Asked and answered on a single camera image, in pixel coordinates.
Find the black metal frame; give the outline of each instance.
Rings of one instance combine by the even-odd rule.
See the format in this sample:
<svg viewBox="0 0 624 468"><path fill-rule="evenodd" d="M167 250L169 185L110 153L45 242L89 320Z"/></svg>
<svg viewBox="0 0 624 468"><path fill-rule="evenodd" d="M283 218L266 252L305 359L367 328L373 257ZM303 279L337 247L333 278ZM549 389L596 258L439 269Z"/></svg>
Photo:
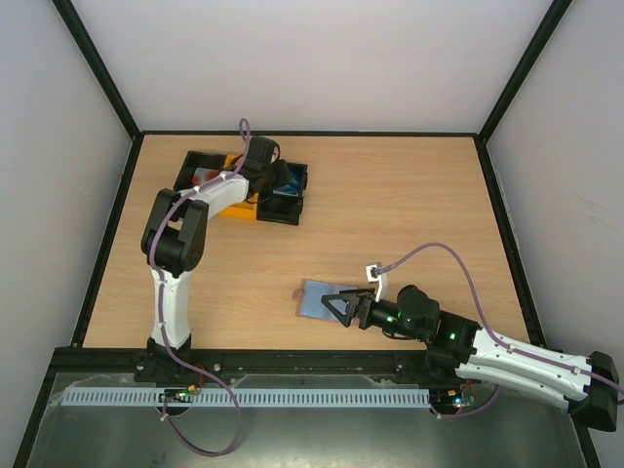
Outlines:
<svg viewBox="0 0 624 468"><path fill-rule="evenodd" d="M58 348L52 358L46 376L44 378L37 401L30 416L26 432L24 434L19 453L14 466L25 466L32 450L37 429L43 411L47 405L52 390L54 379L58 372L135 372L137 369L136 358L144 350L138 349L87 349L83 348L84 338L87 332L93 308L98 296L98 290L104 273L106 262L110 254L113 239L133 172L137 164L137 157L146 135L237 135L234 131L146 131L138 129L128 107L123 101L115 83L108 73L87 29L80 20L70 0L52 0L60 13L63 21L76 44L83 53L86 61L97 77L102 89L110 100L111 105L126 128L128 135L133 140L133 145L128 157L126 170L124 171L117 196L113 205L110 218L106 225L104 238L97 255L96 265L89 283L85 301L80 312L78 323L72 337L72 346ZM324 136L324 137L471 137L475 142L479 160L487 184L487 191L492 203L493 211L498 224L502 244L507 255L516 293L521 305L523 318L531 343L546 346L543 330L539 324L539 318L533 304L527 278L518 253L516 240L507 216L503 199L498 187L498 182L488 155L487 142L499 124L507 108L511 104L518 89L522 86L532 66L537 61L539 54L554 32L557 24L563 17L571 0L554 0L543 21L531 39L518 66L510 77L503 93L496 105L490 112L481 132L474 133L415 133L415 132L283 132L262 131L267 136ZM430 387L435 387L436 382L428 382L427 378L418 373L419 365L424 359L424 351L413 352L344 352L344 351L222 351L222 350L199 350L206 359L214 360L222 365L221 375L228 375L231 371L234 375L238 367L252 371L279 372L283 373L341 373L362 372L364 374L377 374L391 376L399 381L417 381ZM589 468L600 468L600 462L591 441L589 431L584 426L575 424L579 443Z"/></svg>

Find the purple cable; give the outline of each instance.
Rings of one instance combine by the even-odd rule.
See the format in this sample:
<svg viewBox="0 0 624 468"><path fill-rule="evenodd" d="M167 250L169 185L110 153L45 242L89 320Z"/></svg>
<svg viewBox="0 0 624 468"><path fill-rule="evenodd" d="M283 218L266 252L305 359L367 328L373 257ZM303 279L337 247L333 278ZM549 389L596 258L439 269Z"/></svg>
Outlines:
<svg viewBox="0 0 624 468"><path fill-rule="evenodd" d="M487 410L491 405L496 401L498 396L500 395L500 386L496 385L496 389L494 393L491 394L491 397L480 407L477 409L473 409L470 412L461 412L460 414L439 414L433 406L430 408L431 412L433 412L439 419L461 419L462 417L474 416L475 414L479 414L482 411Z"/></svg>
<svg viewBox="0 0 624 468"><path fill-rule="evenodd" d="M234 171L232 173L228 173L225 175L225 178L231 178L232 176L236 175L237 173L239 173L239 171L241 170L241 168L243 167L243 164L245 163L245 160L247 159L247 154L249 153L250 150L250 140L251 140L251 136L252 136L252 131L250 128L250 123L247 119L243 118L241 119L241 121L239 122L239 131L241 133L241 137L243 139L243 141L245 142L245 151L243 152L243 157L241 159L241 162L239 163L239 165L234 169ZM199 192L201 192L202 190L218 183L220 180L222 180L222 177L215 177L211 180L209 180L208 182L203 183L202 185L199 186ZM164 301L164 292L165 292L165 274L163 273L163 270L156 264L156 260L155 260L155 255L156 255L156 246L158 246L158 242L160 241L160 238L163 235L163 232L165 231L165 227L167 227L167 224L169 223L169 221L171 220L172 216L174 215L174 213L179 209L179 207L186 201L188 200L190 197L192 197L193 195L196 195L197 192L194 190L191 190L187 193L185 193L184 195L182 195L173 205L171 208L169 208L169 211L167 212L167 214L165 214L165 217L163 218L163 221L160 223L160 225L158 226L158 229L156 230L156 234L154 235L154 240L152 241L152 245L151 248L149 249L149 265L158 273L158 277L160 279L160 285L158 287L158 320L160 322L161 328L161 334L163 336L163 342L165 343L165 349L167 350L167 353L169 354L169 356L179 365L183 366L184 368L187 368L191 371L195 371L197 373L200 373L201 375L204 375L205 377L209 378L210 380L216 382L221 388L223 388L230 396L230 398L232 399L232 403L234 404L234 407L236 408L236 414L237 414L237 425L236 425L236 434L234 435L234 439L232 440L232 442L230 443L229 446L227 446L226 448L224 448L222 451L208 451L208 450L203 450L201 448L198 448L196 446L194 446L193 444L191 444L180 432L179 430L176 428L176 426L174 425L174 423L171 421L171 419L169 418L169 416L167 415L167 404L169 403L169 401L171 399L168 399L165 401L165 403L163 404L163 417L167 420L167 422L169 423L169 425L174 429L175 433L177 434L178 438L180 439L180 441L184 444L185 447L187 447L188 449L192 450L193 452L197 453L198 455L202 455L202 456L208 456L208 457L216 457L216 456L221 456L221 455L226 455L230 452L232 452L239 444L240 440L241 440L241 436L243 435L243 412L241 410L241 406L238 403L238 399L236 398L236 395L234 394L234 392L232 391L232 389L225 383L223 382L223 380L221 380L220 378L218 378L216 375L211 374L210 372L207 372L203 369L200 368L196 368L195 366L192 366L188 363L185 363L184 361L181 360L181 358L179 358L178 356L176 356L176 353L174 353L174 350L171 347L171 344L169 342L169 338L167 337L167 331L165 329L165 310L164 310L164 306L163 306L163 301Z"/></svg>
<svg viewBox="0 0 624 468"><path fill-rule="evenodd" d="M475 288L475 282L473 281L472 277L470 276L470 272L468 271L468 268L466 267L466 264L461 259L459 254L456 251L454 251L451 247L449 247L448 245L442 244L440 242L429 242L427 244L423 244L422 246L415 248L413 251L411 251L410 253L405 255L400 260L395 261L394 263L391 263L388 266L383 266L383 267L377 268L375 270L375 273L377 275L383 274L383 273L388 273L389 271L394 270L398 266L401 266L403 263L408 261L414 255L418 254L421 251L424 251L425 249L429 249L430 247L439 247L441 249L444 249L449 254L451 254L455 258L455 260L457 260L457 263L459 263L459 266L461 267L462 271L464 272L464 276L466 277L466 280L468 281L468 286L470 287L470 292L472 293L472 298L475 301L475 306L477 307L477 312L479 312L479 317L481 318L481 322L483 323L484 329L486 329L487 334L489 335L489 337L491 339L494 340L495 343L498 343L498 345L502 346L506 350L509 350L510 349L510 345L505 343L498 336L496 336L496 333L494 332L494 330L492 330L491 327L489 326L488 320L486 319L486 314L484 313L484 309L482 308L481 302L479 301L479 297L477 296L477 289ZM551 366L556 366L556 367L564 369L566 371L570 371L570 372L575 372L576 371L576 367L575 366L571 366L571 365L568 365L568 364L563 364L563 363L560 363L558 361L553 361L552 359L548 359L548 358L544 358L542 356L538 356L536 354L530 353L530 352L525 351L523 349L514 348L511 352L518 353L521 356L525 356L526 358L534 359L535 361L539 361L540 363L549 364ZM582 373L583 375L587 375L587 376L589 376L591 378L594 378L594 379L596 379L596 380L598 380L598 381L608 385L609 387L614 388L619 393L624 394L624 387L621 386L621 385L618 385L615 382L610 381L608 378L605 378L605 377L603 377L601 375L598 375L595 372L591 372L589 370L584 370L584 369L581 369L580 373ZM617 402L617 404L618 405L623 405L624 404L624 400L620 400L619 402Z"/></svg>

